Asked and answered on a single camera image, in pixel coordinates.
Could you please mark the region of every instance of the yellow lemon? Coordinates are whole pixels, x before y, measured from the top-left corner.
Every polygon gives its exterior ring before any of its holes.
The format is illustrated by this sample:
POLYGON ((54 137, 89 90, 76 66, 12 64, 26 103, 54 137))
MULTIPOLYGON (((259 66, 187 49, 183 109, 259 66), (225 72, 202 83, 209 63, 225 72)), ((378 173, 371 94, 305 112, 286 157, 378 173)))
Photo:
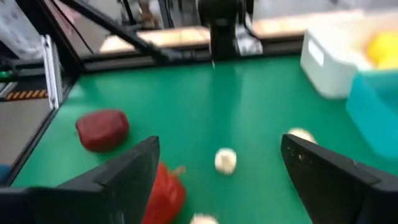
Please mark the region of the yellow lemon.
POLYGON ((398 30, 380 32, 368 44, 368 58, 376 65, 389 55, 398 54, 398 30))
POLYGON ((377 65, 378 69, 394 69, 398 68, 398 53, 390 55, 382 60, 380 60, 377 65))

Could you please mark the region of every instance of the floor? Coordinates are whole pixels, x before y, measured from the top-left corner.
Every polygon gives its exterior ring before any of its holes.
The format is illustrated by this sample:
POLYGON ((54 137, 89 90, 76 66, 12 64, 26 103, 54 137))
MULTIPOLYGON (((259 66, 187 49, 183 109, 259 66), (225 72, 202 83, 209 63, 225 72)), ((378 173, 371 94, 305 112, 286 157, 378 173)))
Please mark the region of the floor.
MULTIPOLYGON (((193 0, 183 0, 182 15, 177 7, 171 10, 175 26, 191 26, 195 23, 193 0)), ((116 0, 90 0, 90 4, 110 18, 119 20, 120 7, 116 0)), ((254 19, 305 14, 308 12, 333 11, 349 8, 378 9, 398 6, 397 0, 255 0, 254 19)), ((99 51, 108 31, 94 23, 80 19, 76 22, 77 29, 86 39, 88 45, 99 51)), ((70 37, 72 44, 79 54, 88 54, 88 50, 80 38, 73 34, 70 37)), ((0 164, 12 164, 23 150, 26 142, 35 133, 44 114, 49 110, 47 100, 16 101, 0 103, 0 164)))

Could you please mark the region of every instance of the white container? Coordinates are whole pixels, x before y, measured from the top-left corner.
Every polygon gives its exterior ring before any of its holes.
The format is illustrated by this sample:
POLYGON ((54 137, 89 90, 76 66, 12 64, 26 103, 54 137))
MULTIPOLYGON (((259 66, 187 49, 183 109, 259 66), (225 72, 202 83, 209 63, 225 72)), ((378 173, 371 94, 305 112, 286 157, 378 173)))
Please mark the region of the white container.
POLYGON ((398 30, 398 11, 310 26, 304 35, 301 66, 319 94, 347 98, 358 71, 373 70, 368 42, 382 30, 398 30))

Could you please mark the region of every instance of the metal frame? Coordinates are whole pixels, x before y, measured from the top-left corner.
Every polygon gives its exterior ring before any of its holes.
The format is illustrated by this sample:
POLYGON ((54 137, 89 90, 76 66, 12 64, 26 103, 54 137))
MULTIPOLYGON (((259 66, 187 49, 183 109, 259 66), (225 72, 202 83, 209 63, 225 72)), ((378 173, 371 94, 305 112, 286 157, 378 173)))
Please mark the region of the metal frame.
MULTIPOLYGON (((108 29, 112 34, 120 36, 120 38, 134 45, 135 48, 139 50, 135 52, 82 55, 79 57, 66 35, 57 24, 54 16, 51 14, 45 0, 16 0, 16 2, 25 12, 33 26, 38 30, 39 34, 51 36, 58 48, 60 63, 63 65, 63 70, 61 71, 62 77, 67 79, 66 88, 59 92, 59 106, 62 106, 62 100, 68 97, 72 86, 81 75, 92 75, 108 70, 169 67, 211 61, 208 45, 160 49, 145 42, 136 34, 130 34, 119 24, 85 2, 80 0, 61 0, 61 2, 73 10, 76 10, 93 22, 108 29)), ((299 54, 302 49, 303 35, 267 39, 266 42, 267 45, 264 47, 262 55, 238 57, 234 60, 299 54)), ((2 78, 0 82, 28 82, 45 76, 43 60, 15 60, 13 61, 13 65, 18 69, 19 75, 2 78)), ((0 66, 0 70, 9 69, 7 65, 0 66)), ((36 134, 32 136, 31 140, 26 144, 24 150, 12 165, 11 172, 6 180, 6 185, 11 185, 13 183, 37 143, 40 141, 45 130, 57 114, 57 111, 58 106, 54 106, 42 121, 36 134)))
POLYGON ((57 46, 49 35, 42 36, 45 81, 50 109, 59 109, 62 103, 62 81, 57 46))
POLYGON ((160 15, 163 20, 163 27, 165 29, 169 29, 173 27, 173 21, 171 20, 171 14, 169 12, 169 8, 167 7, 166 1, 168 0, 157 0, 160 7, 160 15))
POLYGON ((129 25, 136 25, 137 21, 135 18, 132 16, 131 8, 130 8, 130 3, 129 0, 121 0, 121 3, 124 6, 124 9, 126 10, 127 16, 129 18, 129 25))

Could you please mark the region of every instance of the yellow and black stripe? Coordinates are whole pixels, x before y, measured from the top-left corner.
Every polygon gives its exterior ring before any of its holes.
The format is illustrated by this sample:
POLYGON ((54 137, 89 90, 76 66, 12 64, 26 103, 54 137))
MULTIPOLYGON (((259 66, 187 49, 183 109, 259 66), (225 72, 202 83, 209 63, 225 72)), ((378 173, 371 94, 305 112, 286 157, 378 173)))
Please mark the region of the yellow and black stripe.
POLYGON ((47 90, 12 91, 5 97, 6 101, 33 100, 48 97, 47 90))

